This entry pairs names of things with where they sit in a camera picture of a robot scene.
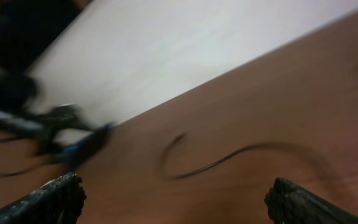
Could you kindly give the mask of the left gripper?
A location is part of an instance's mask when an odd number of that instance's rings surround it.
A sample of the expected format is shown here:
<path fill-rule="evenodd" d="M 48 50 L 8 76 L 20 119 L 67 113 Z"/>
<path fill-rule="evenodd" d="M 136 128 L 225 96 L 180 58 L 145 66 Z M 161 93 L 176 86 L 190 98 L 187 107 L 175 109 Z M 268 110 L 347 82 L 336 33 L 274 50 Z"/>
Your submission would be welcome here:
<path fill-rule="evenodd" d="M 38 155 L 48 153 L 48 147 L 54 137 L 64 129 L 86 129 L 80 109 L 73 104 L 59 105 L 43 114 L 25 109 L 0 109 L 0 130 L 15 134 L 19 138 L 35 139 L 39 146 Z"/>

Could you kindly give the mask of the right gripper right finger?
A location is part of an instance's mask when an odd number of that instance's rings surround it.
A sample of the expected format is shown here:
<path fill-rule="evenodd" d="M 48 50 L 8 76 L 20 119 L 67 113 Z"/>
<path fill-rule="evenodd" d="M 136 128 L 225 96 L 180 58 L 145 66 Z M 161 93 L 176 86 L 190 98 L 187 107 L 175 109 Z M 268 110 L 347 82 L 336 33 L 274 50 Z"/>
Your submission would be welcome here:
<path fill-rule="evenodd" d="M 357 216 L 283 177 L 275 179 L 264 202 L 275 224 L 358 224 Z"/>

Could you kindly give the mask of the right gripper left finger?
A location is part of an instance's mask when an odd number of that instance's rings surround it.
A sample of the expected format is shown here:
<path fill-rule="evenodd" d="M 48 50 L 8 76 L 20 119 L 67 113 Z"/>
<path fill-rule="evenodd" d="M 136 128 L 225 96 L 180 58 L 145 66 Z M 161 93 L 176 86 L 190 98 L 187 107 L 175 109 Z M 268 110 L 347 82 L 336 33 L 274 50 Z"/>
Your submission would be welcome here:
<path fill-rule="evenodd" d="M 47 182 L 0 208 L 0 224 L 76 224 L 86 200 L 82 182 L 74 173 Z"/>

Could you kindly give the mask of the blue Galaxy smartphone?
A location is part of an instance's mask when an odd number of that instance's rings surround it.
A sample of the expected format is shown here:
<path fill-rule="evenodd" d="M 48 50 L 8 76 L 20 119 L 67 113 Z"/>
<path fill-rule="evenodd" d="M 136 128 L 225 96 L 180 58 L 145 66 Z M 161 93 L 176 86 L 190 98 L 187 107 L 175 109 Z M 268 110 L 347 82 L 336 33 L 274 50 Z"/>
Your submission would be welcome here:
<path fill-rule="evenodd" d="M 63 148 L 65 163 L 69 172 L 74 172 L 88 159 L 102 150 L 109 142 L 114 126 L 111 123 L 93 131 L 76 143 Z"/>

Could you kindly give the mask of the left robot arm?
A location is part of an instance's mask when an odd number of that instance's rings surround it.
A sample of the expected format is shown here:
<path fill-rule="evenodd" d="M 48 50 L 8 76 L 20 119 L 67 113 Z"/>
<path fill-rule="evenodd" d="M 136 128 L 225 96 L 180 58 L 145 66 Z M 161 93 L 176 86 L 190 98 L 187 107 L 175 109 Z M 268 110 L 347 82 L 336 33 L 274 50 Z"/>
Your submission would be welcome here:
<path fill-rule="evenodd" d="M 75 105 L 56 106 L 41 114 L 31 112 L 27 106 L 38 94 L 36 79 L 22 73 L 8 73 L 0 67 L 0 131 L 14 135 L 1 142 L 34 139 L 39 147 L 37 154 L 46 154 L 59 131 L 92 130 L 81 120 Z"/>

